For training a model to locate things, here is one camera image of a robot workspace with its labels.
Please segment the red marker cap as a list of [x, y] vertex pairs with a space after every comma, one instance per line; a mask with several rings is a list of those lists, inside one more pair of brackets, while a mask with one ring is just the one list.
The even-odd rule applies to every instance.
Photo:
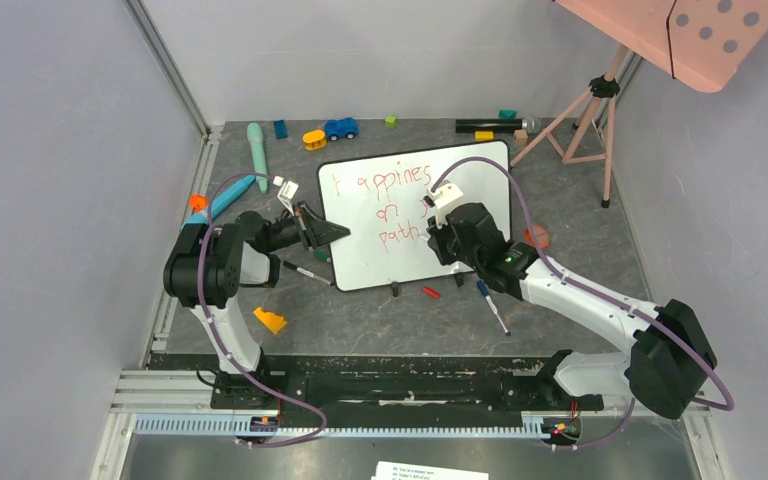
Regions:
[[424, 292], [426, 295], [428, 295], [429, 297], [431, 297], [431, 298], [434, 298], [434, 299], [440, 299], [440, 298], [441, 298], [441, 295], [440, 295], [440, 293], [439, 293], [439, 292], [437, 292], [436, 290], [434, 290], [434, 289], [433, 289], [433, 288], [431, 288], [431, 287], [425, 286], [425, 287], [423, 287], [423, 288], [422, 288], [422, 291], [423, 291], [423, 292]]

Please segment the white whiteboard black frame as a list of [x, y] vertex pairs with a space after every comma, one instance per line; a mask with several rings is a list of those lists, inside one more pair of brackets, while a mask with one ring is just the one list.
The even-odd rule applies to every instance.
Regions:
[[509, 147], [501, 140], [328, 162], [317, 169], [327, 221], [350, 234], [330, 245], [337, 287], [345, 292], [467, 271], [443, 266], [427, 245], [434, 211], [423, 198], [440, 177], [467, 202], [481, 202], [511, 235]]

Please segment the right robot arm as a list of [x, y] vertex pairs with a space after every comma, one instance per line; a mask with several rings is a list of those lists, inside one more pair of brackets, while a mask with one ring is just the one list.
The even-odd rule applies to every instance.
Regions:
[[443, 265], [461, 263], [490, 290], [545, 307], [598, 334], [614, 354], [555, 355], [537, 382], [540, 400], [562, 408], [575, 397], [626, 395], [653, 413], [680, 418], [716, 368], [693, 309], [626, 298], [562, 269], [536, 248], [507, 240], [481, 203], [446, 208], [428, 220], [428, 245]]

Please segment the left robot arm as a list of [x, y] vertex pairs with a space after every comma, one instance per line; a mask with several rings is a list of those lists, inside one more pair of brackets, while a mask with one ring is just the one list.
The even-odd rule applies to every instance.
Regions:
[[205, 221], [183, 225], [164, 267], [163, 285], [199, 320], [219, 358], [211, 384], [214, 405], [262, 408], [274, 394], [263, 350], [237, 300], [239, 290], [277, 284], [282, 268], [291, 265], [277, 251], [296, 244], [313, 251], [350, 233], [303, 201], [274, 220], [245, 211], [215, 229]]

